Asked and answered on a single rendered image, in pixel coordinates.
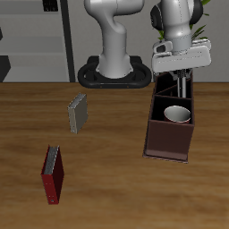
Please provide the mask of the black books on shelf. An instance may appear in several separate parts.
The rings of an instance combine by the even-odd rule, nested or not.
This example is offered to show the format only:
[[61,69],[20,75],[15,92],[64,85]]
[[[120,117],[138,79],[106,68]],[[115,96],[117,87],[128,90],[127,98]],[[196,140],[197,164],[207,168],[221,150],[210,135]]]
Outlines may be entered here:
[[57,12],[58,4],[57,0],[42,0],[43,9],[45,12]]

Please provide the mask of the grey book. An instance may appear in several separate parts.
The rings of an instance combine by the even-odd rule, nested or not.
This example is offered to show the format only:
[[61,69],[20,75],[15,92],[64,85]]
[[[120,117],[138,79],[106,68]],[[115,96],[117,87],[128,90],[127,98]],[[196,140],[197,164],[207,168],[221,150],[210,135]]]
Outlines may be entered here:
[[83,124],[88,120],[87,95],[79,93],[68,105],[70,130],[78,133]]

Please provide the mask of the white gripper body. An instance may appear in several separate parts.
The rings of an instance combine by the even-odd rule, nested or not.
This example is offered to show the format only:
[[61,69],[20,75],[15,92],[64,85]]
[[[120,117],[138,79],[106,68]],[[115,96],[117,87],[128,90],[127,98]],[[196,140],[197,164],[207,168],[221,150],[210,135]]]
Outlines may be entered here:
[[170,72],[198,68],[211,64],[211,43],[208,39],[193,40],[191,47],[177,55],[172,53],[173,43],[161,40],[154,44],[152,55],[153,72]]

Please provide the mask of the striped book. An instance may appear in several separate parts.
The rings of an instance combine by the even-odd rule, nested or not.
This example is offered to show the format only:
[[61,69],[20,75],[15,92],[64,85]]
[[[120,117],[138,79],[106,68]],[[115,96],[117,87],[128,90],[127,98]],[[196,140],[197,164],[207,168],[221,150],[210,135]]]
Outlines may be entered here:
[[185,98],[186,97],[186,71],[184,69],[178,71],[178,97]]

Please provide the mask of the white shelf unit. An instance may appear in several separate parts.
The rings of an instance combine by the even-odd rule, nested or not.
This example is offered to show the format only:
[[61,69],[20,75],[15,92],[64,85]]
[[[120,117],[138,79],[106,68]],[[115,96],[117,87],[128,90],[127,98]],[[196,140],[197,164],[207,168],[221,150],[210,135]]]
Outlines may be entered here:
[[74,82],[68,0],[0,0],[0,82]]

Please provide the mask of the red book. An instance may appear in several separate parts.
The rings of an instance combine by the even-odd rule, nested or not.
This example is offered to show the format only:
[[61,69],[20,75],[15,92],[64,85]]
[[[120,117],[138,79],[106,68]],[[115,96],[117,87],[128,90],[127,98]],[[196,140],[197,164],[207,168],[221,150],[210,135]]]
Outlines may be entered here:
[[64,167],[59,146],[47,148],[40,175],[48,204],[57,205],[59,203],[64,180]]

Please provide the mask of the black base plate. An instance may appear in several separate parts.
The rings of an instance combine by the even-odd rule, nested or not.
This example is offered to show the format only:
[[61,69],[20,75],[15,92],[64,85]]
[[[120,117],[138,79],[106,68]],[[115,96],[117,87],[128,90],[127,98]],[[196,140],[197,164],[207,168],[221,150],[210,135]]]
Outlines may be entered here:
[[78,71],[81,86],[89,89],[140,89],[147,87],[152,79],[151,70],[142,63],[141,58],[131,55],[133,71],[120,79],[109,79],[96,71],[98,56],[90,56],[87,63]]

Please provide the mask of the dark brown desk caddy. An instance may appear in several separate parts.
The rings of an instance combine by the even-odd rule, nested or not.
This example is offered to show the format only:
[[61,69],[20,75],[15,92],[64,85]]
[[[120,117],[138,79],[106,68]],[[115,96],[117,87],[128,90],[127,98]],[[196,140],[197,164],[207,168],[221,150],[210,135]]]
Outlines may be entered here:
[[[191,112],[190,122],[167,121],[164,111],[169,106],[188,109]],[[192,75],[186,80],[185,98],[178,97],[177,83],[169,72],[158,75],[151,99],[143,156],[187,163],[194,126]]]

